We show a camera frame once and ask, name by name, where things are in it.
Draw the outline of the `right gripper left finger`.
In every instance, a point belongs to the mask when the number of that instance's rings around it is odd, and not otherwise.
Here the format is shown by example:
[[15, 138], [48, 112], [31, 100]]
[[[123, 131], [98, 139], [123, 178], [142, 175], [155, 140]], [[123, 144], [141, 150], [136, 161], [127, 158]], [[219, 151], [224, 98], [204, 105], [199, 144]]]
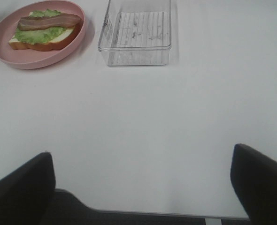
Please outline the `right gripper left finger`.
[[52, 156], [43, 152], [0, 180], [0, 225], [38, 225], [55, 192]]

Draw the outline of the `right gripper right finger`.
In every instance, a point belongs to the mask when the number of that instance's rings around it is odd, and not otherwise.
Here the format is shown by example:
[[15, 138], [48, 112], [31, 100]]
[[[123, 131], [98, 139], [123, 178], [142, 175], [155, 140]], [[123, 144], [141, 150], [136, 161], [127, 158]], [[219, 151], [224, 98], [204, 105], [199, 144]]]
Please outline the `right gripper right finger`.
[[277, 161], [245, 144], [234, 146], [233, 189], [253, 225], [277, 225]]

